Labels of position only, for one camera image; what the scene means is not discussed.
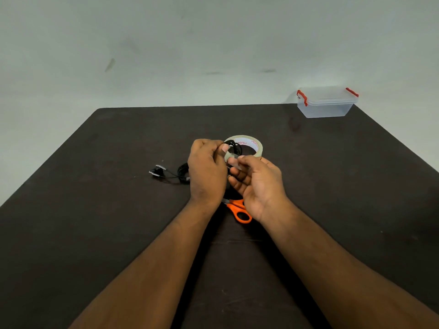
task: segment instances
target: tape roll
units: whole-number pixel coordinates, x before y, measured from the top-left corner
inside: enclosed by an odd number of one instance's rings
[[[233,139],[238,144],[249,146],[250,148],[255,150],[256,151],[256,153],[254,154],[255,157],[262,156],[262,143],[260,143],[258,139],[247,135],[235,135],[229,137],[228,139],[226,139],[226,141],[229,141],[231,139]],[[236,155],[231,154],[230,152],[226,152],[226,155],[224,156],[224,160],[227,161],[227,159],[229,159],[230,157],[237,158]]]

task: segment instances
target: clear plastic box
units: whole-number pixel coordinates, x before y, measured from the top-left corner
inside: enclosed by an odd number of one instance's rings
[[[297,107],[309,118],[343,117],[358,102],[358,94],[343,86],[299,88],[297,98]]]

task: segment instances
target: person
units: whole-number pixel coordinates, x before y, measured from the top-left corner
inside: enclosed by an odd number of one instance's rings
[[[197,139],[190,200],[166,229],[79,315],[71,329],[169,328],[227,180],[269,233],[333,328],[439,328],[439,315],[355,259],[286,196],[282,175],[254,156],[224,161],[228,145]]]

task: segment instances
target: person's left arm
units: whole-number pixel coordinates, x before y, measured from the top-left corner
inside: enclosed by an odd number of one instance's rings
[[[166,229],[79,315],[70,329],[172,324],[201,237],[227,182],[227,144],[198,139],[188,159],[190,200]]]

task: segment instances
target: table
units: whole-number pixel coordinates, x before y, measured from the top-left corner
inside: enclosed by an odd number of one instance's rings
[[[178,214],[189,187],[154,179],[196,138],[258,138],[288,196],[344,248],[439,311],[439,174],[353,106],[96,110],[0,208],[0,326],[67,328]],[[221,205],[174,328],[328,327],[257,222]]]

